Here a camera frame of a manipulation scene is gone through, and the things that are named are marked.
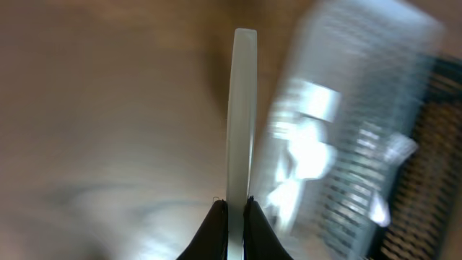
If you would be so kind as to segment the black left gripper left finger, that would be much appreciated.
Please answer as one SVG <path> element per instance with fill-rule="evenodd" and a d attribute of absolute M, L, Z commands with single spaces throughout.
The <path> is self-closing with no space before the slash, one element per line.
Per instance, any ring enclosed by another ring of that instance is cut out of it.
<path fill-rule="evenodd" d="M 226 201 L 217 200 L 177 260 L 226 260 L 227 245 L 228 206 Z"/>

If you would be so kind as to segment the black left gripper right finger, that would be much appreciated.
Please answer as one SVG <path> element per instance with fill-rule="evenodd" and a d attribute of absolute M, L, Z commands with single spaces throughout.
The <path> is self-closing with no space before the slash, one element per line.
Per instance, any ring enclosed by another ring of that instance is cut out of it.
<path fill-rule="evenodd" d="M 245 260 L 292 260 L 252 196 L 247 200 L 243 216 Z"/>

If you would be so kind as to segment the white spoon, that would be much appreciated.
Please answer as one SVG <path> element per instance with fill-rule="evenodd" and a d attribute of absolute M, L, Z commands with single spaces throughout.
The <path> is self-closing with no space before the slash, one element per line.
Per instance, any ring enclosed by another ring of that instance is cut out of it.
<path fill-rule="evenodd" d="M 303 118 L 291 127 L 279 154 L 276 188 L 267 196 L 268 203 L 277 208 L 278 228 L 292 226 L 305 182 L 322 179 L 333 166 L 336 154 L 336 148 L 326 143 L 322 121 Z"/>

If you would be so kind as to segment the white utensil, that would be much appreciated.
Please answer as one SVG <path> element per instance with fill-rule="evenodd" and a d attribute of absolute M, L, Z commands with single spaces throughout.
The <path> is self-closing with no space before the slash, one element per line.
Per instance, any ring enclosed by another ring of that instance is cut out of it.
<path fill-rule="evenodd" d="M 248 199 L 256 128 L 257 32 L 235 30 L 227 109 L 229 260 L 243 259 L 244 209 Z"/>

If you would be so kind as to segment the white utensil handle diagonal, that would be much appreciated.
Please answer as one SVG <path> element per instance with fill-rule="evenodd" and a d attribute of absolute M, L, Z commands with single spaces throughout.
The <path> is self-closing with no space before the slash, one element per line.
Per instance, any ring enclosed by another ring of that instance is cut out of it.
<path fill-rule="evenodd" d="M 395 132 L 386 137 L 375 152 L 378 170 L 385 173 L 385 182 L 393 182 L 397 169 L 418 149 L 418 144 L 408 136 Z M 388 202 L 383 198 L 384 188 L 374 188 L 370 198 L 367 216 L 379 227 L 385 228 L 391 223 Z"/>

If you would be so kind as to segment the clear mesh plastic basket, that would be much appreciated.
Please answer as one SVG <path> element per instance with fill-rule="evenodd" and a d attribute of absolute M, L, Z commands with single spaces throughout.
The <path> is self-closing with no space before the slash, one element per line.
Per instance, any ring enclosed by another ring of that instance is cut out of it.
<path fill-rule="evenodd" d="M 319 1 L 300 20 L 250 190 L 292 259 L 366 257 L 381 228 L 367 216 L 372 190 L 384 188 L 387 200 L 392 184 L 375 152 L 395 132 L 411 138 L 442 32 L 407 1 Z M 337 154 L 322 179 L 305 182 L 292 226 L 281 229 L 267 196 L 287 134 L 303 118 L 324 123 Z"/>

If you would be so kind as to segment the dark green mesh basket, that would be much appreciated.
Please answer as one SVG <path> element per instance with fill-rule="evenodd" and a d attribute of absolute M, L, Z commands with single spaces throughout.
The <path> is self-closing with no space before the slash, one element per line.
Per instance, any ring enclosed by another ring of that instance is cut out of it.
<path fill-rule="evenodd" d="M 437 259 L 461 190 L 461 59 L 438 58 L 411 134 L 418 148 L 399 168 L 391 223 L 369 259 Z"/>

